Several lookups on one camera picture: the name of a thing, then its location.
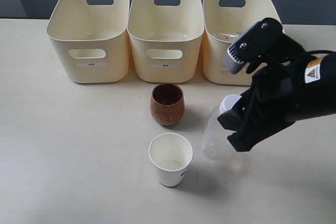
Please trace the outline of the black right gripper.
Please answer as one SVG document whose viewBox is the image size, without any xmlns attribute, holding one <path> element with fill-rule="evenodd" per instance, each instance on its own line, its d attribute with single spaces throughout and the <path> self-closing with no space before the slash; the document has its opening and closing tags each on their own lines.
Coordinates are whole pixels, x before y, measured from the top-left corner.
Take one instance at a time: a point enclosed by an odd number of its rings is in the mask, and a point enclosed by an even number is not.
<svg viewBox="0 0 336 224">
<path fill-rule="evenodd" d="M 241 97 L 224 97 L 217 117 L 220 125 L 234 131 L 227 139 L 237 152 L 249 152 L 261 141 L 292 126 L 285 113 L 302 90 L 304 65 L 264 66 L 252 77 Z"/>
</svg>

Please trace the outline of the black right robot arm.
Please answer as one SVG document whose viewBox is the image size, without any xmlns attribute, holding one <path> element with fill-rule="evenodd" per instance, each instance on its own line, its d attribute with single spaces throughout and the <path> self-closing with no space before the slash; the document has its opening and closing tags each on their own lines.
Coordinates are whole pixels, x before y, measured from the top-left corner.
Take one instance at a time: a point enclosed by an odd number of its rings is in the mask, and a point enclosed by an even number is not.
<svg viewBox="0 0 336 224">
<path fill-rule="evenodd" d="M 297 121 L 335 114 L 335 52 L 305 50 L 274 18 L 245 31 L 223 62 L 231 74 L 245 69 L 252 76 L 249 89 L 217 118 L 238 152 Z"/>
</svg>

